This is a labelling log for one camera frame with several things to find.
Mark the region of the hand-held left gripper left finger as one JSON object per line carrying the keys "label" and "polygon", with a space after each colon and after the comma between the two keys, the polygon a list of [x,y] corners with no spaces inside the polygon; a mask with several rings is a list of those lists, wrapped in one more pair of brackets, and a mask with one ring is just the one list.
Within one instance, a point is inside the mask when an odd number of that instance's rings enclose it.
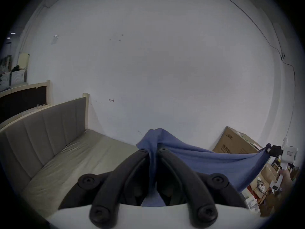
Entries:
{"label": "hand-held left gripper left finger", "polygon": [[90,221],[97,227],[114,227],[120,204],[141,206],[148,195],[149,165],[148,151],[140,149],[111,172],[84,174],[58,209],[92,205]]}

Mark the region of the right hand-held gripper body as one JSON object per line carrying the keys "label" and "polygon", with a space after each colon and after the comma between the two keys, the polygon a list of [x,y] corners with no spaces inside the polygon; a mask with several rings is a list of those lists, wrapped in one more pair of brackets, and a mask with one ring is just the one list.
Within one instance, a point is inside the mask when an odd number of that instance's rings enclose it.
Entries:
{"label": "right hand-held gripper body", "polygon": [[280,158],[281,170],[288,170],[289,164],[293,165],[296,159],[297,152],[298,148],[288,145],[287,137],[283,139],[283,144],[281,147],[271,147],[271,156],[275,158]]}

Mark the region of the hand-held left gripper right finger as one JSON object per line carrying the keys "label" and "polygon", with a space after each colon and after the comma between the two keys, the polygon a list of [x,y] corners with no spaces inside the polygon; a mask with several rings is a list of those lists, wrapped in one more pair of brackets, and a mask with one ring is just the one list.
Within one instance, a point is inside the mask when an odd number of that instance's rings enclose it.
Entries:
{"label": "hand-held left gripper right finger", "polygon": [[192,226],[207,228],[218,219],[216,204],[247,209],[228,178],[220,173],[193,171],[180,158],[161,148],[157,151],[157,190],[167,206],[185,201]]}

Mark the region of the person's right hand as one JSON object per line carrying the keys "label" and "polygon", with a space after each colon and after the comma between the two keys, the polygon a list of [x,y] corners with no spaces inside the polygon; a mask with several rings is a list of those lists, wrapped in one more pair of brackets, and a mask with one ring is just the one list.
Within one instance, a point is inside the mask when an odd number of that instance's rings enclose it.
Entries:
{"label": "person's right hand", "polygon": [[281,182],[281,190],[283,193],[289,193],[293,187],[293,181],[288,170],[279,170],[279,174],[283,176]]}

